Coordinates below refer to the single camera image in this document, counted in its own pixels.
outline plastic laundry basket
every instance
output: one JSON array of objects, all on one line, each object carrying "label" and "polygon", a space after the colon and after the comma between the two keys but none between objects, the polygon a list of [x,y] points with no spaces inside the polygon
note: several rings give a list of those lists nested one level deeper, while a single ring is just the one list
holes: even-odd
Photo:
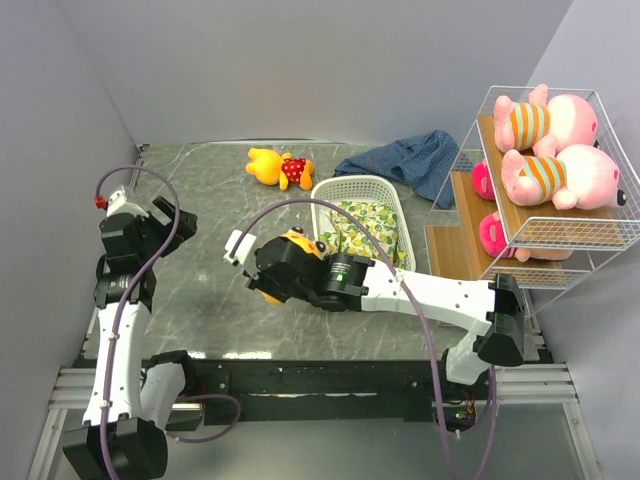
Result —
[{"label": "plastic laundry basket", "polygon": [[[393,207],[398,214],[398,249],[407,253],[407,270],[415,272],[416,257],[413,254],[411,239],[404,212],[400,205],[400,199],[396,189],[384,178],[374,175],[351,175],[345,177],[330,178],[315,186],[311,192],[311,198],[325,200],[333,204],[343,201],[355,202],[383,202]],[[320,233],[331,228],[330,225],[323,226],[323,222],[329,222],[328,216],[321,215],[324,207],[311,205],[311,218],[313,220],[313,235],[317,240]]]}]

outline orange plush toy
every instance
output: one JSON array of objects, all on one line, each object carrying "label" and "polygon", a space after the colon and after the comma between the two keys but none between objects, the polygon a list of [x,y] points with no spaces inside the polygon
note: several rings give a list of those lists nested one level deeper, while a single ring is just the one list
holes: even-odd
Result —
[{"label": "orange plush toy", "polygon": [[313,182],[311,174],[313,163],[306,158],[291,158],[290,153],[280,156],[267,148],[249,150],[251,162],[247,164],[247,172],[254,175],[265,185],[280,184],[280,190],[286,190],[289,182],[300,185],[303,190],[311,190]]}]

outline dark blue patterned cloth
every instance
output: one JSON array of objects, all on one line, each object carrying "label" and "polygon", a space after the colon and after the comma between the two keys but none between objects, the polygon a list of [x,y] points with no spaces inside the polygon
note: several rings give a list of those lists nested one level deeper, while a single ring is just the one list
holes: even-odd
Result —
[{"label": "dark blue patterned cloth", "polygon": [[[421,197],[435,201],[457,154],[458,145],[451,135],[435,130],[347,158],[333,176],[378,175],[409,185]],[[452,204],[453,190],[447,180],[438,205],[450,208]]]}]

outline wooden board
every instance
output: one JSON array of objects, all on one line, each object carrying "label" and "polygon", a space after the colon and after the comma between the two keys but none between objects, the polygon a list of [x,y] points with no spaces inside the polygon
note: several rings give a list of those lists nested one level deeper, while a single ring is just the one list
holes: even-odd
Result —
[{"label": "wooden board", "polygon": [[[469,259],[471,278],[478,280],[482,278],[482,275],[494,260],[494,258],[482,248],[478,227],[482,219],[495,212],[498,207],[495,202],[484,200],[478,196],[473,189],[471,173],[451,172],[451,183],[453,184],[456,205],[458,206],[458,212],[460,214],[460,224],[462,225],[462,235]],[[497,267],[513,267],[522,270],[533,268],[557,270],[557,272],[549,272],[549,275],[563,277],[560,262],[550,262],[547,260],[532,259],[522,263],[515,258],[503,258],[498,260],[494,266],[494,268]],[[558,281],[563,281],[561,278],[553,278],[550,280],[554,284]]]},{"label": "wooden board", "polygon": [[431,274],[455,280],[471,280],[460,227],[429,226],[426,235]]},{"label": "wooden board", "polygon": [[[478,115],[478,127],[482,136],[485,154],[489,162],[491,177],[496,187],[496,197],[502,205],[502,221],[505,223],[505,230],[509,241],[513,240],[520,228],[531,217],[548,217],[546,225],[539,225],[538,228],[529,228],[520,233],[518,242],[545,242],[557,245],[611,245],[623,246],[624,238],[620,233],[618,225],[607,222],[613,219],[611,208],[603,207],[595,210],[581,210],[572,208],[571,210],[557,210],[553,203],[546,202],[542,205],[532,207],[519,207],[509,200],[507,193],[500,180],[500,170],[503,153],[496,147],[493,128],[492,115]],[[589,222],[562,222],[563,218],[584,218]],[[603,220],[603,222],[593,222],[593,220]]]}]

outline gray marble table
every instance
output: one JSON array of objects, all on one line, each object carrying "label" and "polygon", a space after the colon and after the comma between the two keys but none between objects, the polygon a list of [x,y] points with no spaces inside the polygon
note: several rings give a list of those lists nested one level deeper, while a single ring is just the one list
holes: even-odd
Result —
[{"label": "gray marble table", "polygon": [[[255,145],[290,151],[314,161],[314,182],[329,178],[344,158],[370,147],[335,144]],[[186,349],[197,358],[424,359],[425,339],[417,317],[390,313],[328,313],[300,301],[269,306],[244,287],[246,278],[222,257],[235,228],[284,198],[309,196],[296,185],[286,192],[260,184],[245,173],[246,144],[151,146],[143,161],[169,177],[185,210],[199,217],[198,233],[155,266],[158,285],[153,317],[143,345],[145,358]],[[417,271],[428,273],[424,220],[431,206],[404,185],[396,185],[409,227]],[[162,184],[141,174],[138,199],[168,196]],[[291,226],[311,232],[310,205],[294,205],[271,214],[253,231],[267,241]],[[462,330],[431,322],[436,354],[455,345]],[[85,357],[97,355],[97,334],[85,345]],[[528,348],[529,357],[535,349]]]}]

